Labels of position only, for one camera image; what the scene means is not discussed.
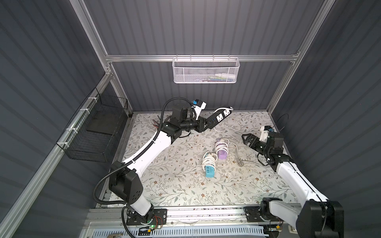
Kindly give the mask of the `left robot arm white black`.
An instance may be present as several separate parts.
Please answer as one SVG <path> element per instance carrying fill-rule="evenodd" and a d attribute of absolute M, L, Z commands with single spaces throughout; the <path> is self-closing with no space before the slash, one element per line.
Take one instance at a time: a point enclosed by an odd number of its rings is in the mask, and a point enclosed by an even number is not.
<path fill-rule="evenodd" d="M 109 176 L 109 190 L 122 199 L 121 203 L 136 212 L 146 222 L 153 216 L 154 206 L 142 194 L 141 177 L 156 157 L 184 131 L 198 133 L 213 129 L 225 119 L 222 109 L 208 118 L 200 116 L 204 106 L 193 105 L 190 109 L 174 108 L 172 115 L 164 118 L 157 126 L 157 132 L 141 149 L 130 158 L 113 164 L 113 173 Z"/>

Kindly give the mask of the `white pencil cup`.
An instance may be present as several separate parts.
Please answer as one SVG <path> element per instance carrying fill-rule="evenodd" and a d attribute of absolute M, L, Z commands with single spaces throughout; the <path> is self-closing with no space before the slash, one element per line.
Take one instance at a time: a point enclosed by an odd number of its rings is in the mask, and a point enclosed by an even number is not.
<path fill-rule="evenodd" d="M 163 121 L 162 118 L 158 117 L 157 120 L 152 119 L 151 121 L 152 121 L 153 126 L 154 126 L 155 128 L 157 128 L 158 131 L 162 130 L 163 123 L 164 123 L 164 121 Z"/>

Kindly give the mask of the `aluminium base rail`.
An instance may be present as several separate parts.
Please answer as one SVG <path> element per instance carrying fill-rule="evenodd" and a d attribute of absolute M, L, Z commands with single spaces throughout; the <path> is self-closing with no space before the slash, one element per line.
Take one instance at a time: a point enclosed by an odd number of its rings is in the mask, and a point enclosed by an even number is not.
<path fill-rule="evenodd" d="M 167 224 L 207 222 L 238 222 L 246 223 L 245 205 L 213 205 L 213 206 L 172 206 L 167 210 Z M 85 226 L 101 223 L 116 223 L 121 221 L 121 207 L 90 209 L 86 217 Z"/>

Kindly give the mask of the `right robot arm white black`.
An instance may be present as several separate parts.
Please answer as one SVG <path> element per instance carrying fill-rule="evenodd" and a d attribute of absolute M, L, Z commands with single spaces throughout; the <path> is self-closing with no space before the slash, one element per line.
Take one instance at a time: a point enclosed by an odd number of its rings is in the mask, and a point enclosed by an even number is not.
<path fill-rule="evenodd" d="M 267 164 L 292 189 L 301 204 L 297 209 L 280 198 L 265 197 L 259 207 L 260 217 L 271 222 L 278 218 L 294 227 L 301 238 L 342 238 L 344 209 L 328 199 L 302 174 L 294 160 L 283 152 L 283 136 L 270 126 L 261 128 L 261 136 L 242 135 L 243 143 L 263 155 Z"/>

